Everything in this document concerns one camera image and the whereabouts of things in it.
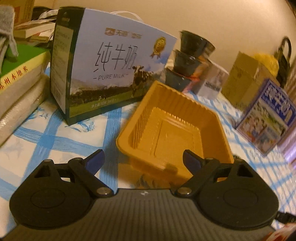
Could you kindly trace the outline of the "yellow plastic tray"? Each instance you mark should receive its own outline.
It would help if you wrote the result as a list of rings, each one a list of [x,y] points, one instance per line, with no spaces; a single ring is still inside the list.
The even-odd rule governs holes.
[[[158,81],[125,124],[116,145],[136,170],[177,185],[192,176],[183,163],[185,150],[222,163],[234,161],[218,115]]]

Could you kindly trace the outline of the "blue checkered bed sheet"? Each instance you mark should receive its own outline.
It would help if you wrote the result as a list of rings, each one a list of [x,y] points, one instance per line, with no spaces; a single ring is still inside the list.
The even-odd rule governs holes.
[[[273,189],[282,212],[295,213],[295,171],[280,150],[262,156],[236,132],[232,123],[241,113],[224,96],[209,100],[189,93],[189,97],[217,113],[232,153],[247,161]],[[1,235],[15,227],[9,209],[11,195],[44,159],[64,163],[103,149],[106,161],[96,176],[113,190],[168,188],[167,182],[135,171],[116,147],[119,131],[136,107],[133,103],[69,126],[52,99],[43,102],[1,146]]]

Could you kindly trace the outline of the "small blue milk carton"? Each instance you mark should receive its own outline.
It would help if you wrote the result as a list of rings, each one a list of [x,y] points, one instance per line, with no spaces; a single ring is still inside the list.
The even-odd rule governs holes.
[[[266,156],[295,123],[295,105],[282,88],[266,79],[235,129]]]

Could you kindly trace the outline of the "bottom black food bowl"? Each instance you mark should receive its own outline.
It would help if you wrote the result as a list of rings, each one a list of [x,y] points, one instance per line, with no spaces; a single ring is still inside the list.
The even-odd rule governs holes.
[[[175,73],[171,68],[167,67],[165,84],[179,92],[188,92],[196,84],[196,81]]]

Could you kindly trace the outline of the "black food bowl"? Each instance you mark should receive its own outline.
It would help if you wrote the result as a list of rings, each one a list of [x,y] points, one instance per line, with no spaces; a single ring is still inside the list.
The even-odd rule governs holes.
[[[175,61],[173,70],[185,77],[199,78],[209,66],[207,60],[196,58],[180,50],[175,50],[174,55]]]
[[[165,84],[179,92],[188,92],[196,84],[196,81],[175,73],[171,68],[167,67]]]
[[[180,51],[194,57],[208,58],[216,49],[207,39],[186,30],[180,32],[180,39]]]

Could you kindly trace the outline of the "small white product box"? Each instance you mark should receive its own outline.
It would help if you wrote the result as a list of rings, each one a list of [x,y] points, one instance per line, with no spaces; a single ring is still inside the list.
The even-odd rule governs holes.
[[[220,65],[209,60],[209,66],[203,71],[192,91],[207,99],[216,99],[222,86],[229,77],[229,72]]]

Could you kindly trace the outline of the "brown cardboard box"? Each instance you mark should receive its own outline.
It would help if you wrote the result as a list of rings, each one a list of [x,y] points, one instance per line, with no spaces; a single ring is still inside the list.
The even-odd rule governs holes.
[[[239,52],[221,93],[236,109],[244,111],[267,79],[280,86],[280,83],[262,63]]]

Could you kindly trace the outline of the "middle black food bowl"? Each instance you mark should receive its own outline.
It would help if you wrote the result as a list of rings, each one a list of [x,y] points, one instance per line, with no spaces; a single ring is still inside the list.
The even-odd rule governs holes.
[[[196,58],[180,50],[175,50],[174,55],[175,61],[173,70],[185,77],[199,78],[209,66],[207,60]]]

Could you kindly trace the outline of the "large pure milk carton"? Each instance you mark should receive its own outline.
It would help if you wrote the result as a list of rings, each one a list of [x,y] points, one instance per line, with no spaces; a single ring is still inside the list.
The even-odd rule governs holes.
[[[51,93],[72,125],[142,98],[161,73],[176,37],[125,11],[59,8]]]

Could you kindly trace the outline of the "top black food bowl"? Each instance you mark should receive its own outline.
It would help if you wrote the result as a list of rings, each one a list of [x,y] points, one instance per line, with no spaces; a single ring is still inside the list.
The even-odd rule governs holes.
[[[186,30],[180,32],[180,39],[180,51],[194,57],[208,58],[216,49],[207,39]]]

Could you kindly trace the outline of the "yellow plastic bag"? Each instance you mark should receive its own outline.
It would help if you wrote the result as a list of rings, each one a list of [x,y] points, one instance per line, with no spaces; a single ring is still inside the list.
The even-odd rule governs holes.
[[[278,75],[279,71],[279,63],[278,60],[270,54],[264,54],[264,53],[255,53],[252,55],[254,59],[259,61],[261,64],[263,64],[269,72],[272,74],[272,76],[276,77]]]

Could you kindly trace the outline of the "stack of papers books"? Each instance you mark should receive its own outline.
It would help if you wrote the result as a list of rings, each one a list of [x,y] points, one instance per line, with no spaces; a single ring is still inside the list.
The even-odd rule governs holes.
[[[53,40],[58,10],[44,11],[31,21],[14,28],[14,37],[18,41],[47,43]]]

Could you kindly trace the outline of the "grey cloth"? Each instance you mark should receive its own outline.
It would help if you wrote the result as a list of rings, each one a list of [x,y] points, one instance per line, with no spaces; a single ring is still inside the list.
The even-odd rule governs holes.
[[[15,11],[12,6],[1,5],[1,68],[8,47],[14,57],[17,57],[18,49],[14,38]]]

